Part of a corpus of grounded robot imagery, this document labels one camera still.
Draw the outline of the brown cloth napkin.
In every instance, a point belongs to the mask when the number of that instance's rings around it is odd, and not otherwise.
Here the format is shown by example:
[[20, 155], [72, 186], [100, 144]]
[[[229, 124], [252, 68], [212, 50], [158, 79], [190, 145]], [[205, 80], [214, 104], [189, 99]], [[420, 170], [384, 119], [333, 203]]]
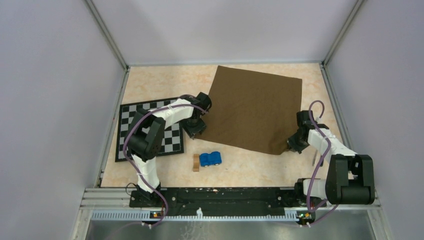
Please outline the brown cloth napkin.
[[197, 139], [280, 155], [296, 133], [300, 78], [218, 66], [209, 90], [212, 107]]

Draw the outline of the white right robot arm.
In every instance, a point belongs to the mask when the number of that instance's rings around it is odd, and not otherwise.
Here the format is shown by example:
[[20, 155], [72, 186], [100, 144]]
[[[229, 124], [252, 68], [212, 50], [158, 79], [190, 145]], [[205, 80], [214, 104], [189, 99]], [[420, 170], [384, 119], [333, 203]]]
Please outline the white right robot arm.
[[291, 151], [302, 153], [314, 147], [319, 162], [329, 163], [326, 179], [302, 178], [296, 183], [293, 200], [299, 206], [320, 207], [319, 198], [332, 205], [371, 205], [375, 201], [374, 165], [369, 155], [358, 154], [345, 146], [325, 124], [317, 124], [307, 110], [296, 114], [298, 130], [288, 138]]

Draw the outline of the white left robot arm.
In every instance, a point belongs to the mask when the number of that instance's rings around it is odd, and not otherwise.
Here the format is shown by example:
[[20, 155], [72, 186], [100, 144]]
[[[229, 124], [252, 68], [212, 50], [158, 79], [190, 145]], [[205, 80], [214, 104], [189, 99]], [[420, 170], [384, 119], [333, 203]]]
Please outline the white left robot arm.
[[136, 170], [136, 189], [147, 206], [156, 206], [161, 198], [156, 157], [161, 150], [165, 130], [179, 124], [190, 138], [194, 138], [207, 128], [202, 116], [211, 107], [210, 97], [200, 92], [197, 96], [182, 95], [160, 108], [136, 111], [124, 137], [123, 154]]

